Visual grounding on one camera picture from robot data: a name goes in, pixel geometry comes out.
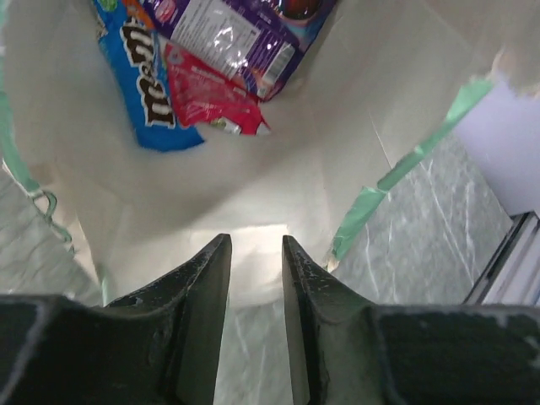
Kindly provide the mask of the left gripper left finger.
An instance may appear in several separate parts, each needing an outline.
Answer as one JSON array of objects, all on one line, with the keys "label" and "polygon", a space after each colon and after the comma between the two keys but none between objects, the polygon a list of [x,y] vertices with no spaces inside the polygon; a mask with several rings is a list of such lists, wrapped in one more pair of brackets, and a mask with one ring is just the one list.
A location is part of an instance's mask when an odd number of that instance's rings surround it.
[{"label": "left gripper left finger", "polygon": [[4,404],[210,404],[232,242],[104,307],[61,295],[1,298]]}]

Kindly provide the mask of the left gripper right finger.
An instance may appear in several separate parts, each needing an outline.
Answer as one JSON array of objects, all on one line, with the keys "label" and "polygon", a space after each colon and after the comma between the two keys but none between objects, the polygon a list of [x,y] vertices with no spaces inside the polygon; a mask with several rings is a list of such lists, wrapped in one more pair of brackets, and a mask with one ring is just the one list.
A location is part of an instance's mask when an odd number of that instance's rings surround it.
[{"label": "left gripper right finger", "polygon": [[282,245],[296,404],[536,404],[539,310],[377,305]]}]

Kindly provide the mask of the red snack packet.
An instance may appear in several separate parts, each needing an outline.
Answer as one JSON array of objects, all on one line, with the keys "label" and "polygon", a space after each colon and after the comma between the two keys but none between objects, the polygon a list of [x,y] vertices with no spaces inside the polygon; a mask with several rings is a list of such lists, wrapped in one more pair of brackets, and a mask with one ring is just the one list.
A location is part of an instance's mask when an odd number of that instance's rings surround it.
[{"label": "red snack packet", "polygon": [[270,133],[258,99],[184,48],[164,50],[173,110],[184,126],[208,124],[235,135]]}]

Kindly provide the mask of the decorated paper gift bag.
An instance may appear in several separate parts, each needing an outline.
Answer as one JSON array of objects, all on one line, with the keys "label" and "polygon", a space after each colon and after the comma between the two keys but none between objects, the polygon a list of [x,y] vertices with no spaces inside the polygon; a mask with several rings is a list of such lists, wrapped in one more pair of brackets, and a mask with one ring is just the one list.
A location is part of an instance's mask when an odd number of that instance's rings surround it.
[{"label": "decorated paper gift bag", "polygon": [[4,1],[8,140],[55,192],[105,300],[233,239],[230,295],[281,289],[281,240],[317,260],[365,186],[441,122],[459,88],[497,75],[539,91],[536,1],[341,1],[250,138],[200,127],[202,145],[137,145],[89,1]]}]

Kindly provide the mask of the blue snack packet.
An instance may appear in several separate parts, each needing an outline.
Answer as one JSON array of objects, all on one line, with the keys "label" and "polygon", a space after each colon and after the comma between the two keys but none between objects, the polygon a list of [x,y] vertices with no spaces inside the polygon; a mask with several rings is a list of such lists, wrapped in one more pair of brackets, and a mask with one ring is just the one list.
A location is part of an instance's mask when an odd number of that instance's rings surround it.
[{"label": "blue snack packet", "polygon": [[176,118],[159,37],[139,1],[94,1],[99,45],[121,91],[138,144],[160,152],[204,143]]}]

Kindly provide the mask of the large purple snack bag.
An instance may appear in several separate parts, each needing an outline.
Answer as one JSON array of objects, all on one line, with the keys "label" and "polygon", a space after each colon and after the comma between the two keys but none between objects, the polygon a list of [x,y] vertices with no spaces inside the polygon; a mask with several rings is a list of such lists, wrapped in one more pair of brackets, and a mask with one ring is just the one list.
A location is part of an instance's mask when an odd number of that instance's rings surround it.
[{"label": "large purple snack bag", "polygon": [[154,27],[262,101],[278,94],[334,1],[144,1]]}]

